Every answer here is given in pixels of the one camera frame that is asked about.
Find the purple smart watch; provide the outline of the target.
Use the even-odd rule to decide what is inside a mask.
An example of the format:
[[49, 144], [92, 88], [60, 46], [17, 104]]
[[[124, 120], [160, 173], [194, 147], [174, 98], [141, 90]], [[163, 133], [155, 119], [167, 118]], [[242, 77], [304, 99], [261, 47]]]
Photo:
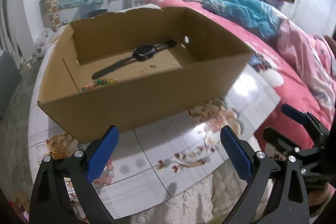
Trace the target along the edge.
[[143, 44], [138, 46], [132, 53], [131, 56], [119, 60], [116, 63], [101, 69], [100, 71], [95, 72], [92, 75], [93, 80], [97, 80], [99, 78], [102, 78], [103, 76], [116, 71], [128, 64], [131, 64], [133, 62], [143, 62], [148, 59], [151, 59], [156, 53], [164, 50], [168, 50], [170, 48], [173, 48], [177, 45], [177, 43], [173, 40], [168, 40], [165, 43], [158, 43], [158, 44]]

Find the light pink quilt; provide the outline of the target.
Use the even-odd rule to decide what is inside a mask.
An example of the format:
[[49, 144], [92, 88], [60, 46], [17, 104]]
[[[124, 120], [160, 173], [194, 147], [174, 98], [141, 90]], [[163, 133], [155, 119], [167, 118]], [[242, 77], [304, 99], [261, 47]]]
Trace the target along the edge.
[[277, 33], [276, 47], [309, 88], [326, 116], [333, 119], [335, 56], [327, 41], [321, 36], [307, 34], [289, 19], [283, 19]]

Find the blue cartoon quilt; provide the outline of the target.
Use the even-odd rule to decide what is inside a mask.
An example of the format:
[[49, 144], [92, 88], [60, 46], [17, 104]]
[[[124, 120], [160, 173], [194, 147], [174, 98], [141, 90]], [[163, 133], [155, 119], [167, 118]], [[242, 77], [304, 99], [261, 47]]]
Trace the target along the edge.
[[259, 0], [204, 0], [202, 7], [240, 25], [264, 41], [276, 37], [284, 18], [276, 8]]

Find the orange patterned hanging strip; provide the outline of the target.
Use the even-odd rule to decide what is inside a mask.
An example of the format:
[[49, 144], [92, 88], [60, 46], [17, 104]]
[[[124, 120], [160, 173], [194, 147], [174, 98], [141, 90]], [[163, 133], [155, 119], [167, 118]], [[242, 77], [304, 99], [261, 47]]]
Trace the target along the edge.
[[61, 26], [58, 0], [44, 0], [44, 2], [51, 25], [51, 30], [53, 30], [53, 32], [56, 32]]

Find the white plastic bag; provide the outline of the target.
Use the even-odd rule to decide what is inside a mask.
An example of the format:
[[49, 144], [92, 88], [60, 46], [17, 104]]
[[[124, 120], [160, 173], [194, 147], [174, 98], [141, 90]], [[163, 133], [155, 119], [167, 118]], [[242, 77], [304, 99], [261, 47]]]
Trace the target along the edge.
[[33, 54], [37, 57], [43, 57], [46, 54], [52, 40], [55, 37], [55, 33], [50, 28], [44, 28], [40, 35], [35, 40], [35, 48]]

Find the pink floral blanket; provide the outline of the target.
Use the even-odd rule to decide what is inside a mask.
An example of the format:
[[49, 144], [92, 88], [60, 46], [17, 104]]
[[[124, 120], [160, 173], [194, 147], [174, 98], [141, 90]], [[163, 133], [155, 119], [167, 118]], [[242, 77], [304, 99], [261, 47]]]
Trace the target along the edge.
[[267, 146], [267, 142], [263, 138], [263, 130], [266, 127], [274, 128], [303, 149], [311, 148], [314, 145], [314, 142], [304, 127], [281, 112], [281, 105], [284, 103], [289, 104], [299, 111], [312, 113], [325, 127], [331, 127], [332, 119], [328, 117], [326, 110], [318, 105], [313, 94], [311, 94], [296, 71], [275, 50], [257, 36], [236, 23], [205, 10], [198, 2], [185, 2], [183, 0], [145, 0], [145, 3], [152, 3], [159, 7], [185, 6], [191, 8], [221, 25], [229, 32], [232, 32], [255, 49], [256, 53], [252, 55], [251, 67], [256, 69], [256, 72], [259, 73], [280, 96], [279, 105], [255, 132], [255, 136], [262, 149], [265, 149]]

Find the brown cardboard box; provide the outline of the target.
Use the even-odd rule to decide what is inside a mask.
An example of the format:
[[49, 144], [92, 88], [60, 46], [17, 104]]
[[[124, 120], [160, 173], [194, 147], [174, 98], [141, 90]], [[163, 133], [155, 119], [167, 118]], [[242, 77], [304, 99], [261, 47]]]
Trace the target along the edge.
[[[177, 45], [97, 80], [92, 75], [143, 44]], [[227, 94], [252, 54], [237, 36], [188, 7], [139, 8], [71, 22], [49, 58], [39, 107], [88, 143]]]

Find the white water dispenser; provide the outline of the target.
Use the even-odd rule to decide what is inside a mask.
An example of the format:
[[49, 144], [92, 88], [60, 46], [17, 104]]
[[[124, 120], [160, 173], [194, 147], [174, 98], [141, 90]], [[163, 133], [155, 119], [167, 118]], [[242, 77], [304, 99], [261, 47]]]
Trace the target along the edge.
[[146, 0], [129, 0], [129, 5], [131, 8], [143, 6]]

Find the floral white plastic mat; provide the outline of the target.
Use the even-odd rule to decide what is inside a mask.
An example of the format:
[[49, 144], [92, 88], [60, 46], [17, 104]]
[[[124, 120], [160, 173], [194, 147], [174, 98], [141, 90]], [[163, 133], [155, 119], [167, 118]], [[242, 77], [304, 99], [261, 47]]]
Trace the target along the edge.
[[[38, 105], [42, 77], [66, 26], [60, 28], [47, 50], [34, 86], [28, 127], [32, 178], [36, 178], [44, 156], [51, 153], [67, 157], [87, 144], [63, 130]], [[96, 186], [99, 196], [115, 218], [182, 197], [227, 162], [219, 140], [225, 123], [240, 138], [254, 140], [256, 130], [279, 102], [272, 86], [247, 63], [227, 94], [138, 128], [119, 131], [118, 144], [104, 169], [108, 182]]]

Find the grey flat board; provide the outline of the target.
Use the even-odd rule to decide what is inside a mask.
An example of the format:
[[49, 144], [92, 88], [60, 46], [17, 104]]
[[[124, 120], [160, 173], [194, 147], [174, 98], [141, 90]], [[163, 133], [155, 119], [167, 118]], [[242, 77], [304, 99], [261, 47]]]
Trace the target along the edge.
[[1, 56], [0, 61], [0, 117], [3, 119], [10, 100], [22, 76], [8, 52]]

